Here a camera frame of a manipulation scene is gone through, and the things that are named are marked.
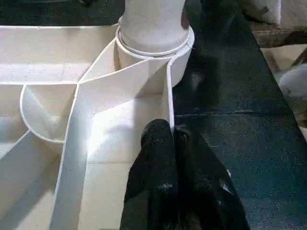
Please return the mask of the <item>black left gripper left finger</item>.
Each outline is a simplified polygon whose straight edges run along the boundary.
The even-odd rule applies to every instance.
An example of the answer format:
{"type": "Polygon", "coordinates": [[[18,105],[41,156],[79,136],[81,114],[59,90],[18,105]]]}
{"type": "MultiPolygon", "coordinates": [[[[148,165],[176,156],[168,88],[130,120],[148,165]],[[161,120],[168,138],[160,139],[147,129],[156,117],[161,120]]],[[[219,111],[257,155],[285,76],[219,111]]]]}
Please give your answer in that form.
{"type": "Polygon", "coordinates": [[[132,164],[121,215],[121,230],[174,230],[177,226],[177,166],[170,125],[148,123],[132,164]]]}

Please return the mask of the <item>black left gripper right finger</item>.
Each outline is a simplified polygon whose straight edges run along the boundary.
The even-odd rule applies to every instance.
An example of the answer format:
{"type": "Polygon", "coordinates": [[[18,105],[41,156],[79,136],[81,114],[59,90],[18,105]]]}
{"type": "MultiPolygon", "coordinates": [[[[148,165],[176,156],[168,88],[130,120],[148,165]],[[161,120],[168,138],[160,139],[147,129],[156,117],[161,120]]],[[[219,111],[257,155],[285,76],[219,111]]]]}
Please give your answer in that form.
{"type": "Polygon", "coordinates": [[[183,229],[248,230],[231,177],[203,136],[177,126],[174,139],[183,229]]]}

